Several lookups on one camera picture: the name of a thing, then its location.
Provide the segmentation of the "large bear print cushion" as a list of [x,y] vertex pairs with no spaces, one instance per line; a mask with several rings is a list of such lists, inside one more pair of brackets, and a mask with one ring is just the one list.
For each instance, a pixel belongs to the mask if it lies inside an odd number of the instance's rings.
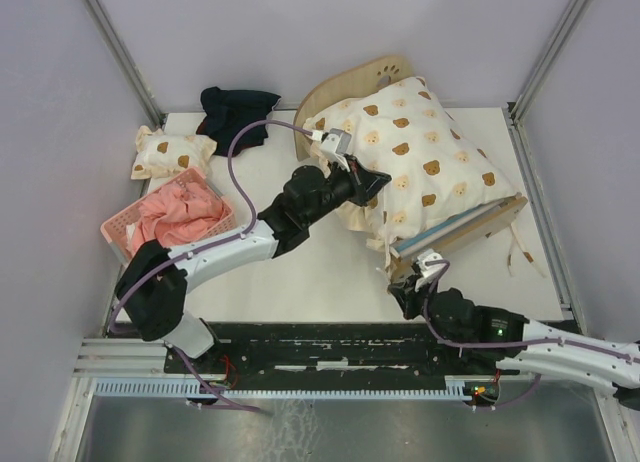
[[367,245],[386,251],[449,218],[515,195],[504,173],[463,133],[421,77],[409,77],[362,98],[346,98],[308,116],[306,129],[341,129],[349,154],[391,181],[365,207],[345,203],[337,214]]

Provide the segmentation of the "wooden pet bed frame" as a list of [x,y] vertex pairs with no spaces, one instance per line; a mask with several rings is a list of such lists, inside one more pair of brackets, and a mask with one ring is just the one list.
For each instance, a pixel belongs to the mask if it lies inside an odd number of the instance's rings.
[[[346,98],[367,97],[391,84],[409,77],[420,76],[414,75],[410,64],[401,56],[381,57],[369,63],[362,64],[319,84],[305,97],[298,107],[295,121],[305,128],[305,118],[318,111],[322,111]],[[469,132],[463,129],[456,120],[455,122],[463,130],[464,135],[471,140]],[[519,211],[526,205],[526,198],[516,190],[515,195],[494,202],[501,202],[501,206],[495,211],[481,216],[473,222],[467,223],[455,230],[453,233],[444,236],[437,242],[437,248],[443,249],[450,247],[456,241],[468,244],[479,235],[489,237],[496,232],[507,229],[510,231],[512,237],[510,247],[512,249],[524,250],[526,247],[517,231],[515,220]],[[395,254],[392,245],[388,250],[379,252],[385,255],[385,272],[392,277],[397,277],[400,275],[401,270],[407,265],[409,258],[419,251],[406,257],[399,257]]]

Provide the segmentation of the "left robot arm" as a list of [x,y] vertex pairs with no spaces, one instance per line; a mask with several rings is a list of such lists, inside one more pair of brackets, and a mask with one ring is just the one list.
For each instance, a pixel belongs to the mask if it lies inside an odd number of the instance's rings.
[[297,168],[271,205],[246,226],[173,248],[156,240],[144,243],[116,285],[117,308],[126,312],[139,338],[178,349],[198,371],[215,369],[221,348],[207,325],[187,313],[187,295],[217,276],[293,251],[314,223],[345,203],[368,205],[392,180],[354,156],[345,160],[330,163],[327,173]]

